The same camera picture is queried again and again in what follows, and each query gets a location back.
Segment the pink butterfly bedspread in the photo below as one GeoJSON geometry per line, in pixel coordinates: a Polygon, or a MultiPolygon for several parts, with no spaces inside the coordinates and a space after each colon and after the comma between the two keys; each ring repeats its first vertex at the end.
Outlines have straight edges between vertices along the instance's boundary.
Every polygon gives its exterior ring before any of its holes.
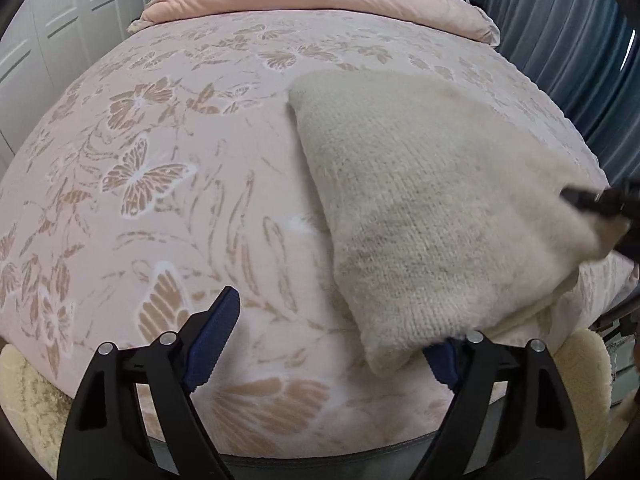
{"type": "MultiPolygon", "coordinates": [[[[434,431],[450,401],[416,352],[369,366],[295,116],[317,70],[451,82],[608,183],[582,137],[496,49],[344,10],[206,15],[136,32],[73,81],[1,182],[1,333],[58,403],[93,351],[178,330],[226,286],[240,322],[194,402],[224,454],[343,455],[434,431]]],[[[559,347],[637,281],[610,252],[510,330],[559,347]]]]}

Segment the blue curtain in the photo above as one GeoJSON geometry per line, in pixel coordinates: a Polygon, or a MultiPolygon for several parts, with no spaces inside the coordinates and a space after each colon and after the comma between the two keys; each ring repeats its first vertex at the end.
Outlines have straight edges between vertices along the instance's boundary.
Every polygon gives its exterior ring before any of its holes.
{"type": "Polygon", "coordinates": [[[639,35],[615,0],[486,0],[499,52],[555,102],[617,182],[639,174],[639,35]]]}

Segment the white wardrobe doors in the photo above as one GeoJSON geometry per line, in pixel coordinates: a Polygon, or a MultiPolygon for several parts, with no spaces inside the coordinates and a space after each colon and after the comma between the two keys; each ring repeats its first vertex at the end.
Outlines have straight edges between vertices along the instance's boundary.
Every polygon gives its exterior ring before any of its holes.
{"type": "Polygon", "coordinates": [[[1,39],[1,145],[15,153],[149,0],[26,0],[1,39]]]}

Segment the cream fluffy rug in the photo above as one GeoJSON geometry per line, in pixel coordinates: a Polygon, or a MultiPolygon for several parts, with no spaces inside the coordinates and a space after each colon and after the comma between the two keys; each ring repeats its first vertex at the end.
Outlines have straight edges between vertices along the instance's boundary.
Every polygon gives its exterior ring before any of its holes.
{"type": "Polygon", "coordinates": [[[608,431],[612,368],[603,339],[591,330],[570,335],[555,353],[578,425],[586,476],[597,468],[608,431]]]}

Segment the cream knitted sweater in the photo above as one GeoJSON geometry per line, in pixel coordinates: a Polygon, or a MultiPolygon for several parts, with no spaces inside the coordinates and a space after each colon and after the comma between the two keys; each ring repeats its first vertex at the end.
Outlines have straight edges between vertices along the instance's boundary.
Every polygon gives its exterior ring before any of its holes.
{"type": "Polygon", "coordinates": [[[582,168],[446,80],[317,70],[288,102],[378,376],[449,337],[524,322],[628,231],[564,198],[597,192],[582,168]]]}

